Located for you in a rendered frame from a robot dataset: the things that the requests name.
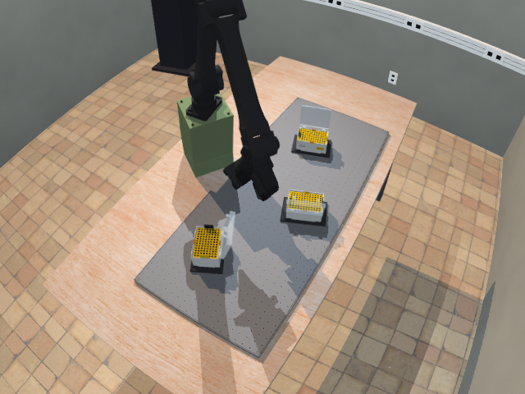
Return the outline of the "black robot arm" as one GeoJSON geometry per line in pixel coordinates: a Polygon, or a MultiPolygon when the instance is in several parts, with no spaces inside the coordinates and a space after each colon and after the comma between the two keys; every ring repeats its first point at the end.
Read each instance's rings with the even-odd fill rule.
{"type": "Polygon", "coordinates": [[[251,171],[241,168],[236,176],[242,185],[252,180],[256,196],[266,201],[279,190],[270,157],[277,154],[280,142],[261,109],[240,37],[239,21],[247,17],[243,1],[194,1],[198,13],[197,60],[187,79],[192,104],[186,115],[207,121],[222,103],[222,97],[214,95],[224,89],[223,71],[215,66],[218,42],[239,117],[243,145],[240,161],[251,171]]]}

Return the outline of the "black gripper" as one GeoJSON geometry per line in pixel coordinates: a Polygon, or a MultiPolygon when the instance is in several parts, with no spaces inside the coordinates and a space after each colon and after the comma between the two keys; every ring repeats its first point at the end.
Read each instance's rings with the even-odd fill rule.
{"type": "Polygon", "coordinates": [[[236,176],[236,173],[241,169],[243,168],[246,172],[251,172],[251,171],[248,171],[246,170],[242,164],[241,164],[241,157],[240,159],[236,160],[235,162],[233,162],[232,164],[230,164],[229,166],[225,167],[223,172],[225,173],[226,176],[228,176],[232,182],[232,186],[238,190],[241,186],[243,186],[241,184],[241,182],[239,181],[239,179],[237,178],[236,176]]]}

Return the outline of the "yellow tip rack with black holes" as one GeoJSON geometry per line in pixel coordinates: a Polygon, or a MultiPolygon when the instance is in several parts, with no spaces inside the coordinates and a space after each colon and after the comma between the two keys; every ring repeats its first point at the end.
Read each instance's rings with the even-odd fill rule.
{"type": "Polygon", "coordinates": [[[298,140],[310,141],[319,144],[326,144],[327,132],[299,129],[298,140]]]}
{"type": "Polygon", "coordinates": [[[310,202],[317,202],[318,198],[320,199],[320,203],[323,203],[323,195],[290,191],[289,199],[293,199],[293,195],[296,195],[296,200],[308,200],[310,202]]]}

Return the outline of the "yellow plate with black holes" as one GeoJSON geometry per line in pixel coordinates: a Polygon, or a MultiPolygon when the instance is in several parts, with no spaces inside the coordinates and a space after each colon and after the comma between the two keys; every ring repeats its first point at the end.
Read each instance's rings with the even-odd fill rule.
{"type": "Polygon", "coordinates": [[[217,259],[221,230],[213,225],[197,228],[193,257],[217,259]]]}

